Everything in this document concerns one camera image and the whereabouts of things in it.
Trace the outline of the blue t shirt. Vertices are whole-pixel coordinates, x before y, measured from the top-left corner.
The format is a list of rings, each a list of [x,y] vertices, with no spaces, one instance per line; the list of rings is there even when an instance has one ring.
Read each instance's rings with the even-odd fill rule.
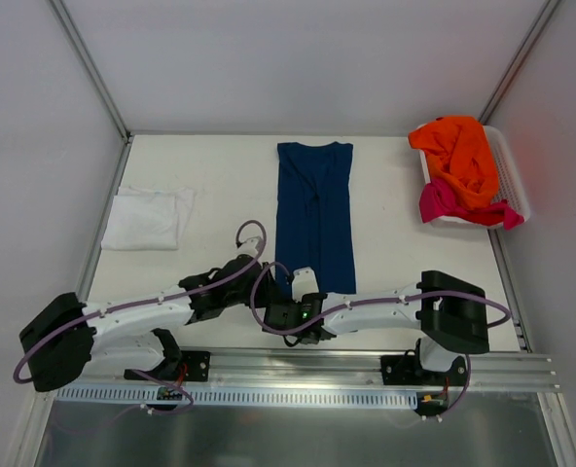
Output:
[[[274,259],[288,270],[311,268],[326,293],[356,292],[349,181],[353,145],[277,145]]]

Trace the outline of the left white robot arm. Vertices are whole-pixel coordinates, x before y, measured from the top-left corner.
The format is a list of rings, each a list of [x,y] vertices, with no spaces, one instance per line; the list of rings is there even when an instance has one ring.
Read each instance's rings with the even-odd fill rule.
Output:
[[[241,253],[221,268],[190,275],[155,296],[111,304],[84,303],[74,292],[56,296],[19,333],[23,356],[13,371],[17,384],[49,392],[75,381],[112,344],[149,335],[159,344],[146,368],[159,379],[174,377],[180,357],[165,333],[215,319],[235,305],[265,307],[282,299],[293,274],[280,279]]]

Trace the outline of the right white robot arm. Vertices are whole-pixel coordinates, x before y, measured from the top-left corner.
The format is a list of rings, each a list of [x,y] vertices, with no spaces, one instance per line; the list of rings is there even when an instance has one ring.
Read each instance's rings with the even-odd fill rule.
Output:
[[[256,320],[264,331],[303,344],[367,330],[420,331],[412,371],[427,385],[444,377],[457,357],[489,352],[485,291],[436,270],[379,294],[309,292],[277,300]]]

